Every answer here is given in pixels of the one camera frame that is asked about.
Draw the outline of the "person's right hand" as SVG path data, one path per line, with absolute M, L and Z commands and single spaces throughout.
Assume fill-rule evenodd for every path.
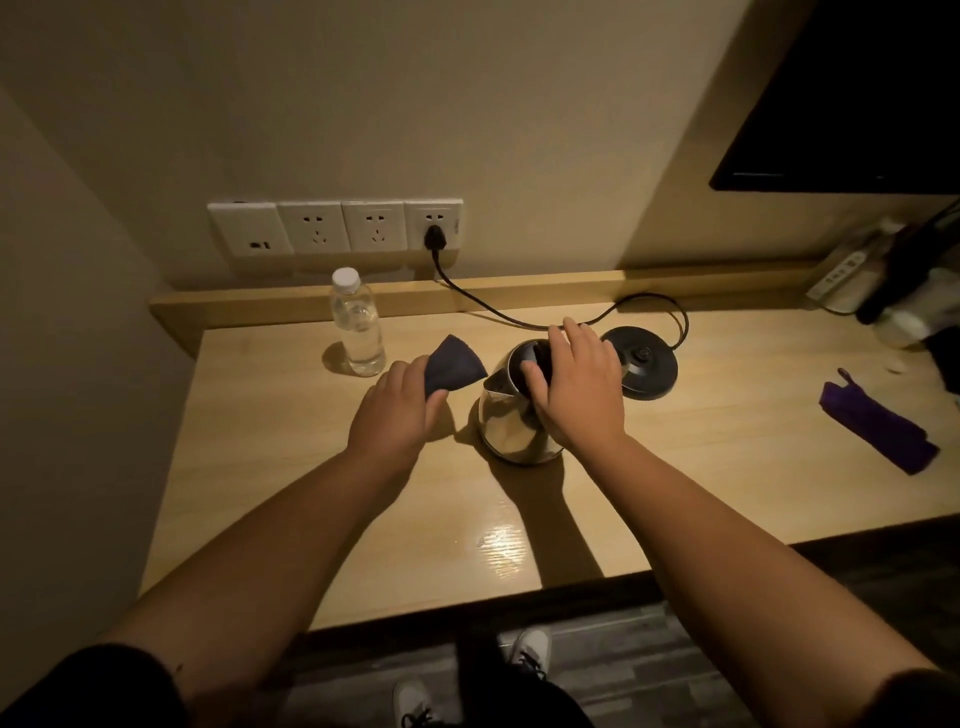
M 611 343 L 570 317 L 549 327 L 548 341 L 550 413 L 536 413 L 553 439 L 585 464 L 626 436 L 620 361 Z

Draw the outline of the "person's left hand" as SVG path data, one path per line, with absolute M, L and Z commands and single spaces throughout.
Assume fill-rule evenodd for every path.
M 426 435 L 425 369 L 428 355 L 391 364 L 364 395 L 349 429 L 344 456 L 382 474 L 409 471 Z

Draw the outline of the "stainless steel electric kettle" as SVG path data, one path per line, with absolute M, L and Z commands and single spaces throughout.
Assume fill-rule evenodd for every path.
M 560 456 L 564 448 L 539 418 L 522 370 L 525 361 L 534 362 L 546 383 L 551 382 L 549 341 L 531 339 L 517 344 L 483 383 L 477 426 L 486 447 L 500 459 L 518 466 L 538 466 Z

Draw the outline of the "dark blue cloth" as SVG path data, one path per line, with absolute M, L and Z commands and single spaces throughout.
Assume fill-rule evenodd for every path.
M 488 372 L 476 352 L 459 337 L 448 334 L 428 356 L 424 369 L 424 394 L 448 393 L 482 382 Z

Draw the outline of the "person's left forearm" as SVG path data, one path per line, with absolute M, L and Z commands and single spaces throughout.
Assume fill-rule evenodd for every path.
M 149 653 L 173 678 L 193 725 L 227 728 L 312 624 L 422 449 L 348 447 L 309 470 L 156 583 L 102 642 Z

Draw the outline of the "person's right forearm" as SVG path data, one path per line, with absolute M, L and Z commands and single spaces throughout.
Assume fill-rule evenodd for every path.
M 765 725 L 853 728 L 893 675 L 937 671 L 834 578 L 630 436 L 581 464 Z

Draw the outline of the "wooden desk back ledge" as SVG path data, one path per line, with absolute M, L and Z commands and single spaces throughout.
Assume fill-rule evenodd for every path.
M 706 303 L 794 303 L 812 274 L 813 260 L 680 265 L 586 273 L 545 273 L 457 279 L 457 285 L 496 309 L 520 310 L 611 303 L 628 294 L 654 292 L 694 308 Z M 442 282 L 371 285 L 383 317 L 479 311 L 480 306 Z M 171 292 L 148 303 L 152 317 L 192 358 L 208 330 L 328 322 L 329 285 Z

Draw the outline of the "black round kettle base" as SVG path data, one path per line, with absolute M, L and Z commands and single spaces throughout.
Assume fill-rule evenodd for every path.
M 674 388 L 679 373 L 676 354 L 657 334 L 622 325 L 605 332 L 601 340 L 609 342 L 619 358 L 624 398 L 652 402 Z

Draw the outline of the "clear plastic water bottle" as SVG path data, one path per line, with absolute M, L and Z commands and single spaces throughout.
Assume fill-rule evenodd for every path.
M 372 288 L 350 267 L 335 270 L 331 282 L 331 311 L 347 365 L 364 378 L 379 375 L 386 364 L 386 353 Z

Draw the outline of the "white right shoe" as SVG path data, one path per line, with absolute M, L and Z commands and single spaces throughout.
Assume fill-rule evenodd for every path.
M 528 627 L 515 638 L 508 664 L 521 674 L 545 682 L 551 663 L 552 646 L 552 633 L 549 627 Z

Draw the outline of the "white shoe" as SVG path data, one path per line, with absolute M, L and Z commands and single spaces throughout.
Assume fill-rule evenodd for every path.
M 395 728 L 437 728 L 442 723 L 426 684 L 419 678 L 395 685 L 392 707 Z
M 552 646 L 552 633 L 549 627 L 528 627 L 515 638 L 508 664 L 521 674 L 545 682 L 551 663 Z

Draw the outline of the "black trousers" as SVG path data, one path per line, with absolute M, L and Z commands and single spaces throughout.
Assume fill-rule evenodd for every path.
M 462 719 L 445 720 L 433 705 L 441 721 L 437 728 L 595 728 L 549 676 L 542 682 L 510 666 L 514 641 L 508 654 L 496 635 L 473 635 L 456 643 Z

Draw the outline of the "white left shoe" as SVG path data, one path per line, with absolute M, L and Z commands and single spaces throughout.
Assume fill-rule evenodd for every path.
M 395 728 L 437 728 L 442 723 L 426 684 L 419 678 L 395 685 L 392 707 Z

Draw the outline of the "white power strip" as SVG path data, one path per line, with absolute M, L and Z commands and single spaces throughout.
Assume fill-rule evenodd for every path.
M 853 315 L 882 282 L 883 241 L 877 224 L 843 240 L 801 285 L 801 306 Z

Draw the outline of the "purple folded cloth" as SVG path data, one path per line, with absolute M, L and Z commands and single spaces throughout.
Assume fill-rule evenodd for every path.
M 823 383 L 822 411 L 906 475 L 916 476 L 930 467 L 941 448 L 930 441 L 928 432 L 872 398 L 844 368 L 837 374 L 844 385 Z

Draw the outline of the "black hair dryer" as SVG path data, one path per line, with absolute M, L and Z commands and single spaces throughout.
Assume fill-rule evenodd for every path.
M 879 321 L 882 312 L 916 291 L 936 267 L 960 273 L 960 198 L 900 237 L 885 258 L 881 284 L 860 304 L 861 325 Z

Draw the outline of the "black left sleeve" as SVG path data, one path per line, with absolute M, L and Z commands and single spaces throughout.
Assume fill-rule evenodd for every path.
M 108 643 L 60 661 L 0 711 L 0 728 L 191 728 L 191 718 L 157 658 Z

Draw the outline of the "black sleeve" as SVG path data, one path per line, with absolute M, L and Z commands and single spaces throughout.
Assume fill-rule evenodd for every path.
M 894 674 L 853 728 L 960 728 L 960 676 L 934 669 Z
M 60 661 L 0 711 L 0 728 L 191 728 L 191 718 L 157 658 L 108 643 Z

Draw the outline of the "black right sleeve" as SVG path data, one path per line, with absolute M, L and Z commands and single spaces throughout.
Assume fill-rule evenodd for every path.
M 853 728 L 960 728 L 960 676 L 934 669 L 894 674 Z

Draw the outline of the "white wall socket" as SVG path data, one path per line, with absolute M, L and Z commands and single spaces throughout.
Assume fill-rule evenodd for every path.
M 276 209 L 296 255 L 352 251 L 340 200 L 285 200 L 277 202 Z
M 341 210 L 353 253 L 408 250 L 403 200 L 343 200 Z
M 463 199 L 404 200 L 407 249 L 425 250 L 425 236 L 432 226 L 439 227 L 444 235 L 445 251 L 461 248 L 463 230 Z

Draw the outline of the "white wall switch plate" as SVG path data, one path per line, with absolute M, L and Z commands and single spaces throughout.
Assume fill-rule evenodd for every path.
M 294 256 L 275 202 L 209 202 L 206 209 L 234 260 Z

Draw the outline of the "black wall television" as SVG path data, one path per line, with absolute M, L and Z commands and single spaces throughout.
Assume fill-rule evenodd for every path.
M 709 184 L 960 196 L 960 0 L 818 0 Z

